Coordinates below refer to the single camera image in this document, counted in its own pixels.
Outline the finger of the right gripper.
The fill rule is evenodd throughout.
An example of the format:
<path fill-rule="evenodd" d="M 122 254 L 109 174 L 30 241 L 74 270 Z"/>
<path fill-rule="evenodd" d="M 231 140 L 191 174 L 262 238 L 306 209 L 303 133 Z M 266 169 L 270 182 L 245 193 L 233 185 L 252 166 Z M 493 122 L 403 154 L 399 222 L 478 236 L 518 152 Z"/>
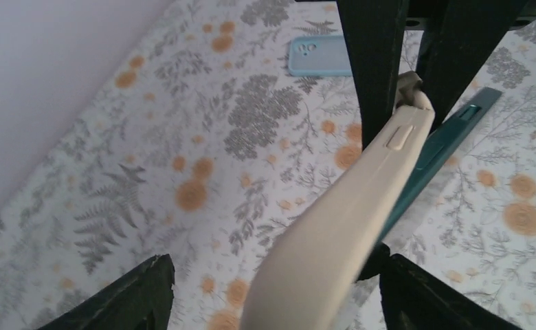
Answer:
<path fill-rule="evenodd" d="M 436 130 L 513 26 L 527 0 L 428 1 L 416 72 Z"/>
<path fill-rule="evenodd" d="M 337 7 L 366 148 L 393 112 L 409 1 L 341 0 Z"/>

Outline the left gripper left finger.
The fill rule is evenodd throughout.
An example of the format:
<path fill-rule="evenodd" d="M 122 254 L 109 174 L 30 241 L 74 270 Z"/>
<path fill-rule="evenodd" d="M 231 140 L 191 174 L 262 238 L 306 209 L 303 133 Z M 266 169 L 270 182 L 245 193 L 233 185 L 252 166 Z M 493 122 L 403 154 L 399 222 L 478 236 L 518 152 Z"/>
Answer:
<path fill-rule="evenodd" d="M 168 327 L 175 268 L 154 255 L 42 330 L 164 330 Z"/>

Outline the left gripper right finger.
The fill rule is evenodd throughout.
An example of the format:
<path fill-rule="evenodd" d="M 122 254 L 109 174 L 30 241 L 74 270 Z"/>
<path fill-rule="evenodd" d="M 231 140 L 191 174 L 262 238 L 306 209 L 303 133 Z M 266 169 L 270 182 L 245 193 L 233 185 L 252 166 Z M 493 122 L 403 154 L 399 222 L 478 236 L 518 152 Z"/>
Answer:
<path fill-rule="evenodd" d="M 401 254 L 379 244 L 368 257 L 360 280 L 379 277 L 381 305 L 389 330 L 518 329 L 475 304 Z"/>

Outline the light blue phone case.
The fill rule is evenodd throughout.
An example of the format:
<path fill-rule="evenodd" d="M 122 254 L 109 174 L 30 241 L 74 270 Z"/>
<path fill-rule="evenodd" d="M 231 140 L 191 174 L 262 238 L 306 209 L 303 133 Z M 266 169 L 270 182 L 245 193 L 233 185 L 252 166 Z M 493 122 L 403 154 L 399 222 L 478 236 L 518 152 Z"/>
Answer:
<path fill-rule="evenodd" d="M 351 77 L 343 35 L 300 36 L 291 41 L 288 71 L 296 77 Z"/>

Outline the phone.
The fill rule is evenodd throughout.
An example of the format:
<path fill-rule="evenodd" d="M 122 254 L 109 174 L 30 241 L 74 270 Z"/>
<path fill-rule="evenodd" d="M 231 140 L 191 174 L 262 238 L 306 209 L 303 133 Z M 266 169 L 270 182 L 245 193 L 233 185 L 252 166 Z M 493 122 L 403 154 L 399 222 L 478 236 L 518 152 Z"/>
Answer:
<path fill-rule="evenodd" d="M 463 106 L 453 112 L 423 145 L 416 166 L 399 196 L 378 238 L 382 242 L 400 222 L 400 218 L 437 176 L 486 113 L 501 98 L 502 92 L 490 87 L 480 89 Z"/>

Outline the cream phone case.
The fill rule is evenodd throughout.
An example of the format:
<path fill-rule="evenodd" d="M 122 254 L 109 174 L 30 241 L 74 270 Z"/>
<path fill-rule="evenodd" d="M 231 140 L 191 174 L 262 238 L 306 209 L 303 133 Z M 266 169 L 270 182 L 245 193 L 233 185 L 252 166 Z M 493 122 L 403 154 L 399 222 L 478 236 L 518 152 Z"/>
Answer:
<path fill-rule="evenodd" d="M 397 80 L 396 110 L 357 161 L 274 242 L 251 282 L 242 330 L 346 329 L 351 287 L 410 177 L 434 120 L 421 79 Z"/>

